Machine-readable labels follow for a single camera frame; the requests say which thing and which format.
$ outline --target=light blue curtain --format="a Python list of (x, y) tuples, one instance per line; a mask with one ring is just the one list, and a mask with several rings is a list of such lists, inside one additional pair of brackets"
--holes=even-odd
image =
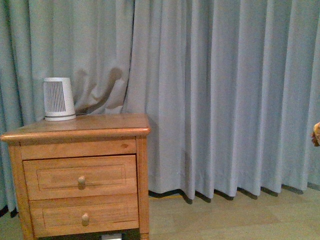
[(125, 109), (151, 121), (150, 190), (320, 184), (319, 12), (314, 0), (135, 2)]
[[(1, 0), (0, 133), (44, 117), (43, 79), (71, 79), (76, 113), (120, 113), (132, 47), (133, 0)], [(0, 210), (17, 206), (1, 144)]]

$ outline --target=drawer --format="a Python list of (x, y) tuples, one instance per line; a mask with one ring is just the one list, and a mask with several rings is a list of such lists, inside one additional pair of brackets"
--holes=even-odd
[(137, 193), (135, 155), (23, 162), (29, 200)]
[(30, 202), (36, 237), (139, 227), (137, 194)]
[(135, 154), (136, 139), (21, 145), (22, 160)]

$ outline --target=nightstand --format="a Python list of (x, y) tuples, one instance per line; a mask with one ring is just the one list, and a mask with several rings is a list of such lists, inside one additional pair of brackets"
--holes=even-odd
[(139, 228), (149, 239), (145, 114), (36, 122), (9, 145), (25, 240)]

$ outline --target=wooden knob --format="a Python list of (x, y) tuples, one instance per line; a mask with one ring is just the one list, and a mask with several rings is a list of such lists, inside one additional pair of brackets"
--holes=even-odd
[(79, 178), (78, 178), (78, 183), (79, 183), (79, 184), (82, 184), (82, 185), (86, 184), (86, 178), (85, 178), (85, 176), (79, 177)]
[(87, 226), (89, 225), (89, 215), (88, 213), (85, 213), (82, 215), (82, 225)]

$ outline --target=wooden floor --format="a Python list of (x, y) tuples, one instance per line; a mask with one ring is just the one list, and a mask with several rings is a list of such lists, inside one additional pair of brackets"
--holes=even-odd
[[(261, 192), (257, 199), (238, 191), (232, 201), (215, 194), (210, 203), (196, 197), (193, 204), (179, 196), (151, 198), (150, 233), (150, 240), (320, 240), (320, 191), (282, 189), (278, 196)], [(135, 235), (125, 238), (136, 240)], [(98, 240), (99, 235), (53, 239)], [(22, 240), (18, 217), (0, 218), (0, 240)]]

